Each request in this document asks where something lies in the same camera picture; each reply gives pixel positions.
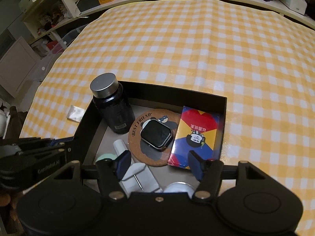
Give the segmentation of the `panda cork coaster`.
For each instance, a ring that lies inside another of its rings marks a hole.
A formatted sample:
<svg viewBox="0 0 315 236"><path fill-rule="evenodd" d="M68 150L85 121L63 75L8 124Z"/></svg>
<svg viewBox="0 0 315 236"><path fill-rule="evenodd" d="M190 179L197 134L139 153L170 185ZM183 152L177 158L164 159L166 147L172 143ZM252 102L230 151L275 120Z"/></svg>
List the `panda cork coaster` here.
<svg viewBox="0 0 315 236"><path fill-rule="evenodd" d="M141 113L133 122L128 135L133 156L149 166L165 166L179 120L179 114L166 109L149 109Z"/></svg>

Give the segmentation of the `clear plastic storage bin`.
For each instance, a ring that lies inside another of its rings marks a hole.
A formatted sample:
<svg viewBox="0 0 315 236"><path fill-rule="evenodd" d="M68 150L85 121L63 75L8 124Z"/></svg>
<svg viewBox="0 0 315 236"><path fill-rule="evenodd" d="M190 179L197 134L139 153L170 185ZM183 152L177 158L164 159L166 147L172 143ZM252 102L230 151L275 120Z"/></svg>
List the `clear plastic storage bin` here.
<svg viewBox="0 0 315 236"><path fill-rule="evenodd" d="M86 25L83 25L67 33L44 58L36 63L35 71L32 75L33 81L43 82L56 60L62 55L66 48L71 45L77 36L79 36L85 27Z"/></svg>

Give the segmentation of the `mint green round tin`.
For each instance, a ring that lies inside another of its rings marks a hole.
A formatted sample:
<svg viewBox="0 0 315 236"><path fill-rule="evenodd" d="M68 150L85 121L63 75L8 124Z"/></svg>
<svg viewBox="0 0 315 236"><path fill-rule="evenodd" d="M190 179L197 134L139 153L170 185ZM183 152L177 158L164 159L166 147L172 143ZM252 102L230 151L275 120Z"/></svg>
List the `mint green round tin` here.
<svg viewBox="0 0 315 236"><path fill-rule="evenodd" d="M95 162L101 161L101 160L105 160L105 159L109 159L109 160L115 160L117 158L116 154L112 154L112 153L104 153L102 155L100 155Z"/></svg>

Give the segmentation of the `dark blue pill bottle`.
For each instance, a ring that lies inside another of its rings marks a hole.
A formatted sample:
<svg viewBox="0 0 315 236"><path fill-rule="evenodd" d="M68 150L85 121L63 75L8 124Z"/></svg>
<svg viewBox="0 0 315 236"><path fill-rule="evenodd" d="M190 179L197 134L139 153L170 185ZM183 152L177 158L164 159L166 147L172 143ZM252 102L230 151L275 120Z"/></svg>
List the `dark blue pill bottle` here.
<svg viewBox="0 0 315 236"><path fill-rule="evenodd" d="M129 132L135 116L115 74L104 73L97 76L91 82L90 90L94 95L92 100L107 126L116 134Z"/></svg>

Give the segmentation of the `black smartwatch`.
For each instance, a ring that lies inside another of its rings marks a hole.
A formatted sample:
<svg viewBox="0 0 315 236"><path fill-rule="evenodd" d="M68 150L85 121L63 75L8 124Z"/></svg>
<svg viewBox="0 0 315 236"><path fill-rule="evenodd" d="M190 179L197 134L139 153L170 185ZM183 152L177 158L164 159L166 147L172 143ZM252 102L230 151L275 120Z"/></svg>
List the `black smartwatch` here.
<svg viewBox="0 0 315 236"><path fill-rule="evenodd" d="M157 119L146 120L141 127L141 139L155 150L166 149L173 139L172 130Z"/></svg>

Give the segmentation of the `grey watch link tool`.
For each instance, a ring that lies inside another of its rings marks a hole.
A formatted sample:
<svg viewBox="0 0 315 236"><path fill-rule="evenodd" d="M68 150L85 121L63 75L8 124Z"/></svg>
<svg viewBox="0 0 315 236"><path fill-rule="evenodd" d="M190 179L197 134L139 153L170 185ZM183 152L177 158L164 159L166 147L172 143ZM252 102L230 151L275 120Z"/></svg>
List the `grey watch link tool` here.
<svg viewBox="0 0 315 236"><path fill-rule="evenodd" d="M131 159L130 167L120 181L127 196L133 192L161 192L162 189L149 167Z"/></svg>

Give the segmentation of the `colourful card box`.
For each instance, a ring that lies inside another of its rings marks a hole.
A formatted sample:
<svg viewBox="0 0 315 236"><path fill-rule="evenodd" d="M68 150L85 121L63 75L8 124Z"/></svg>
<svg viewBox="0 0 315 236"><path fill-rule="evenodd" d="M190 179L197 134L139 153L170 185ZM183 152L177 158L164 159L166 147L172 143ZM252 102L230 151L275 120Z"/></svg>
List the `colourful card box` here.
<svg viewBox="0 0 315 236"><path fill-rule="evenodd" d="M168 165L189 169L188 153L195 151L204 160L216 160L215 150L219 115L183 107Z"/></svg>

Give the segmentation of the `black box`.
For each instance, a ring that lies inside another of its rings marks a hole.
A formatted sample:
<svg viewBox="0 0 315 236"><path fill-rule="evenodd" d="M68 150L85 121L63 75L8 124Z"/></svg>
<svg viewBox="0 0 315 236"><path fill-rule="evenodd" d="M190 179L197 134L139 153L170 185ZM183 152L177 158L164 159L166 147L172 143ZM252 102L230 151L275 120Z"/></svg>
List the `black box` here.
<svg viewBox="0 0 315 236"><path fill-rule="evenodd" d="M218 135L215 138L213 154L210 158L203 159L192 147L189 148L188 164L195 178L200 181L195 196L200 196L202 191L208 191L215 195L221 185L221 174L224 165L220 161L222 134L224 132L226 98L206 93L189 91L186 89L122 82L123 95L127 103L147 105L154 111L171 109L172 115L176 115L183 105L200 109L210 114L217 114ZM131 139L137 143L144 142L150 146L167 147L175 145L175 133L179 129L171 129L150 115L143 115L134 121L127 131ZM101 195L107 199L119 201L126 199L120 181L127 175L131 163L131 151L124 149L115 160L102 159L95 165L83 166L81 177L84 179L96 179Z"/></svg>
<svg viewBox="0 0 315 236"><path fill-rule="evenodd" d="M100 3L98 0L79 0L76 6L78 7L80 12L84 12L99 5Z"/></svg>

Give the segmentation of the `yellow checkered cloth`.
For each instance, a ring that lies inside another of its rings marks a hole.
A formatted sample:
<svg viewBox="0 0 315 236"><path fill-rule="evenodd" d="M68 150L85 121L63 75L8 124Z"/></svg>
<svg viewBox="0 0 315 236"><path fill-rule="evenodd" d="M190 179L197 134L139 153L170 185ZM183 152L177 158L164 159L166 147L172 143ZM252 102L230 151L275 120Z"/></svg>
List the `yellow checkered cloth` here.
<svg viewBox="0 0 315 236"><path fill-rule="evenodd" d="M136 2L88 24L37 89L22 137L69 137L91 81L119 80L227 98L221 159L248 160L296 193L299 235L314 235L314 31L219 0Z"/></svg>

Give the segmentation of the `black box on shelf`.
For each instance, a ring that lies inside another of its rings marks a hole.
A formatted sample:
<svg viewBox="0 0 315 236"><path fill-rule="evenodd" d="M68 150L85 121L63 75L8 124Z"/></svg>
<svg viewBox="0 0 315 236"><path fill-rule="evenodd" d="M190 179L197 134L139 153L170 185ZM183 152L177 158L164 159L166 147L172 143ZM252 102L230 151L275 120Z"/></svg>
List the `black box on shelf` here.
<svg viewBox="0 0 315 236"><path fill-rule="evenodd" d="M79 0L76 6L78 7L80 12L84 12L99 5L100 3L98 0Z"/></svg>

